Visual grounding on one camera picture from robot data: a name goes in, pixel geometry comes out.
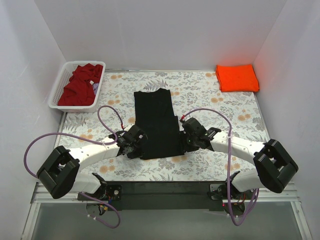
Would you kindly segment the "black t-shirt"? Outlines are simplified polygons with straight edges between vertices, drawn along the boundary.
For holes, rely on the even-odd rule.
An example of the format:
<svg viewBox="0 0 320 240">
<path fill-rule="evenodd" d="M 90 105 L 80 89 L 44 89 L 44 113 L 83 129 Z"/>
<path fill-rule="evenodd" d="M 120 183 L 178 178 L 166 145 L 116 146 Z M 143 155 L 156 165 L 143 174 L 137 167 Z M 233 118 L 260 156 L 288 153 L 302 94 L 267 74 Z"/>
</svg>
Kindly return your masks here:
<svg viewBox="0 0 320 240">
<path fill-rule="evenodd" d="M 146 134 L 142 160 L 176 157 L 184 154 L 180 126 L 172 104 L 171 92 L 160 88 L 134 93 L 135 124 Z"/>
</svg>

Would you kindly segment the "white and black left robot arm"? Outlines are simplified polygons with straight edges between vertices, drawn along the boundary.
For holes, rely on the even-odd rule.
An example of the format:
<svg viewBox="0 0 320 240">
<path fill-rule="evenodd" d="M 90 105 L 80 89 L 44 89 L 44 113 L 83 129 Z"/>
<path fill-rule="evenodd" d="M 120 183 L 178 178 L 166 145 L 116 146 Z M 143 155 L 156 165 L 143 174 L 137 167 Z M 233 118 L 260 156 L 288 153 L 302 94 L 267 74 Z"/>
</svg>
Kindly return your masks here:
<svg viewBox="0 0 320 240">
<path fill-rule="evenodd" d="M 126 155 L 129 159 L 143 155 L 147 134 L 137 125 L 110 134 L 99 143 L 66 149 L 56 147 L 36 173 L 53 199 L 69 192 L 85 193 L 101 200 L 107 193 L 107 182 L 98 173 L 83 173 L 86 167 L 105 159 Z"/>
</svg>

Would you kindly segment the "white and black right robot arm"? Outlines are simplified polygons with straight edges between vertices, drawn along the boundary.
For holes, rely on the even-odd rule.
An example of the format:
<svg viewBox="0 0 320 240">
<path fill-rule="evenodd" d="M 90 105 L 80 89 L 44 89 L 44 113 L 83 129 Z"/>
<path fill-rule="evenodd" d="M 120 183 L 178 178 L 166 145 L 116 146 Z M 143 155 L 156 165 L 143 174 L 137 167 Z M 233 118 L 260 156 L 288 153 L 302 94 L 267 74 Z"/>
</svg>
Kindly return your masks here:
<svg viewBox="0 0 320 240">
<path fill-rule="evenodd" d="M 283 145 L 270 139 L 268 142 L 250 141 L 239 137 L 229 137 L 221 129 L 206 129 L 194 117 L 181 120 L 182 144 L 185 152 L 207 149 L 213 152 L 231 154 L 254 165 L 255 168 L 230 175 L 223 185 L 213 191 L 215 198 L 237 199 L 245 192 L 266 188 L 280 194 L 299 167 Z"/>
</svg>

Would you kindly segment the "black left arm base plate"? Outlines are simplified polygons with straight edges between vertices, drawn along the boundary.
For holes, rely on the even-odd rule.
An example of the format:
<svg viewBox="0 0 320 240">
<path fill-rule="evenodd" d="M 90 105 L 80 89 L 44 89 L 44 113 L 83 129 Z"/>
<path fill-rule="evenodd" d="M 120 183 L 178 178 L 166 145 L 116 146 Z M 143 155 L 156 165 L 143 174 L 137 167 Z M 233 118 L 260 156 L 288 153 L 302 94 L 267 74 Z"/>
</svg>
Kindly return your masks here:
<svg viewBox="0 0 320 240">
<path fill-rule="evenodd" d="M 120 184 L 109 184 L 103 182 L 98 186 L 86 187 L 82 192 L 91 198 L 102 201 L 119 201 L 122 197 L 122 186 Z"/>
</svg>

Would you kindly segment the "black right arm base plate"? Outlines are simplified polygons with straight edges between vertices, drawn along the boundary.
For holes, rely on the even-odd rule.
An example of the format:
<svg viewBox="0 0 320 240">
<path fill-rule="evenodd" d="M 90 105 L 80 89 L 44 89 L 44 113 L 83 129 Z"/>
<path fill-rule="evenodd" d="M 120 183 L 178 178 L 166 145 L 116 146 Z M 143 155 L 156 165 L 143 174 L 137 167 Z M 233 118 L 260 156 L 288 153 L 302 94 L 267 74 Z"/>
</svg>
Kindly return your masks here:
<svg viewBox="0 0 320 240">
<path fill-rule="evenodd" d="M 209 186 L 208 195 L 213 200 L 226 200 L 228 198 L 227 193 L 227 184 L 211 184 Z M 230 199 L 231 200 L 240 200 L 240 199 L 250 199 L 254 194 L 253 190 L 247 190 L 244 192 L 238 191 L 232 184 L 230 184 Z"/>
</svg>

